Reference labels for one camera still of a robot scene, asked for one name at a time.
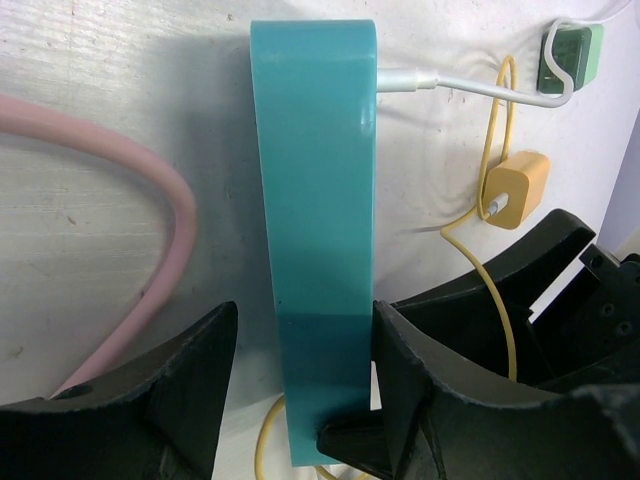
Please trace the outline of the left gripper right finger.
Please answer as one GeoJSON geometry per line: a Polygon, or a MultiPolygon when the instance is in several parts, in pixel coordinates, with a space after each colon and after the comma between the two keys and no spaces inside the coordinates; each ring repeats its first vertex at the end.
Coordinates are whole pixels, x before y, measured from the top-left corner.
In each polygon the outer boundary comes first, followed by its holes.
{"type": "Polygon", "coordinates": [[[635,479],[639,388],[513,382],[374,306],[381,406],[336,417],[318,450],[381,479],[635,479]]]}

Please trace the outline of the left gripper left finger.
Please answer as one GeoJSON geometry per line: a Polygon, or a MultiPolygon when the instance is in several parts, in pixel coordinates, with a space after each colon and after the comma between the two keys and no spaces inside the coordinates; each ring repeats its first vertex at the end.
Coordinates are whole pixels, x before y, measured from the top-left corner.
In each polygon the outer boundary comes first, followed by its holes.
{"type": "Polygon", "coordinates": [[[2,406],[2,478],[211,478],[237,330],[225,302],[104,375],[2,406]]]}

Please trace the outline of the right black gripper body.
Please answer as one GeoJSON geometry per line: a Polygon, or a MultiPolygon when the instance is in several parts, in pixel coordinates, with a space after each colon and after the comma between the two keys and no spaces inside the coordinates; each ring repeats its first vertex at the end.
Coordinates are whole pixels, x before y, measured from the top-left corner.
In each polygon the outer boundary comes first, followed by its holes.
{"type": "Polygon", "coordinates": [[[524,382],[554,392],[639,381],[639,256],[618,260],[595,244],[582,269],[535,319],[524,382]]]}

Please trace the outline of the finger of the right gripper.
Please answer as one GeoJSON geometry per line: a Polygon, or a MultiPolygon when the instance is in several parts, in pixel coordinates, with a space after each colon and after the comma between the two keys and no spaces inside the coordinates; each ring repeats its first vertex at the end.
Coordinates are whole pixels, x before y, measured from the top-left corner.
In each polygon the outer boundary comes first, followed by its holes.
{"type": "MultiPolygon", "coordinates": [[[[595,237],[577,216],[555,209],[520,240],[484,264],[506,307],[517,355],[517,380],[554,377],[529,318],[531,306],[595,237]]],[[[502,322],[476,270],[392,306],[422,333],[498,375],[508,374],[502,322]]]]}

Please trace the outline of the yellow plug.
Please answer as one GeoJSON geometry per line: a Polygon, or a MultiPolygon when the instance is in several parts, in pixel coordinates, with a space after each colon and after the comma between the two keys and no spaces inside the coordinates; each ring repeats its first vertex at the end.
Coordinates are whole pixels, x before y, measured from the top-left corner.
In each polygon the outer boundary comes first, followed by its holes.
{"type": "Polygon", "coordinates": [[[482,197],[486,221],[506,230],[518,228],[541,203],[550,167],[547,156],[521,151],[490,170],[482,197]]]}

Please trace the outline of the teal power strip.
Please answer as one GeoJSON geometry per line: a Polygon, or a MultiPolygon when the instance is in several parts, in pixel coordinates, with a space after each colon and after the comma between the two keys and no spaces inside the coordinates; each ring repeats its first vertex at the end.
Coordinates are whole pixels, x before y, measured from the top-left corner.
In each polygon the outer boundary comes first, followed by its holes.
{"type": "Polygon", "coordinates": [[[289,448],[370,405],[377,39],[370,20],[255,21],[250,64],[289,448]]]}

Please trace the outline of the green plug adapter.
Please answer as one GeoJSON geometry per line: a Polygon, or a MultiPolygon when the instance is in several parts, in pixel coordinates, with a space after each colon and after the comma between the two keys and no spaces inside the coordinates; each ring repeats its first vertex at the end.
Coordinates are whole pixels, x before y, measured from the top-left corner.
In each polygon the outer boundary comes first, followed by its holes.
{"type": "Polygon", "coordinates": [[[553,60],[571,77],[573,91],[579,91],[597,75],[604,26],[576,20],[558,20],[552,26],[557,27],[553,41],[548,42],[551,30],[542,36],[536,90],[547,95],[562,94],[564,91],[562,80],[552,71],[544,56],[549,43],[553,60]]]}

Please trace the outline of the pink power strip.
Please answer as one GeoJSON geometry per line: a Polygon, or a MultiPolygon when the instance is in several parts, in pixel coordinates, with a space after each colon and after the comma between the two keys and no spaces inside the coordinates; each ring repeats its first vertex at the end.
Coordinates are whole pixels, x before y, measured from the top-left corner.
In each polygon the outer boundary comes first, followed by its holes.
{"type": "Polygon", "coordinates": [[[193,195],[130,139],[1,99],[1,399],[107,370],[171,295],[193,195]]]}

